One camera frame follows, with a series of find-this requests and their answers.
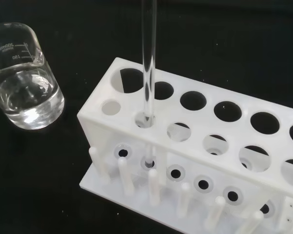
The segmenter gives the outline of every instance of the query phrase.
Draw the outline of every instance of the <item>test tube rack base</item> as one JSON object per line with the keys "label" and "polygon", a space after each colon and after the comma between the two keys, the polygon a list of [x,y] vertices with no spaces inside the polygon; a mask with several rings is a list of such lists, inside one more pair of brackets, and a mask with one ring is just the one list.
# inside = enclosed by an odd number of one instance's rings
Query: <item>test tube rack base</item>
{"label": "test tube rack base", "polygon": [[293,109],[157,69],[145,128],[142,69],[116,58],[79,111],[80,187],[186,234],[293,234]]}

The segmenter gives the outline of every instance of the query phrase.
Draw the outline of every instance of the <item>black surface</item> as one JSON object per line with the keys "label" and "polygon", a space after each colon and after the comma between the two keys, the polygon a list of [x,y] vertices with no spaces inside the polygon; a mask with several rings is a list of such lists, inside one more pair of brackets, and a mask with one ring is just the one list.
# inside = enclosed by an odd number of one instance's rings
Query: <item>black surface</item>
{"label": "black surface", "polygon": [[[217,2],[159,1],[157,68],[293,108],[293,1]],[[142,62],[139,1],[0,0],[7,21],[34,29],[66,106],[35,132],[0,111],[0,234],[174,233],[79,188],[76,114],[116,57]]]}

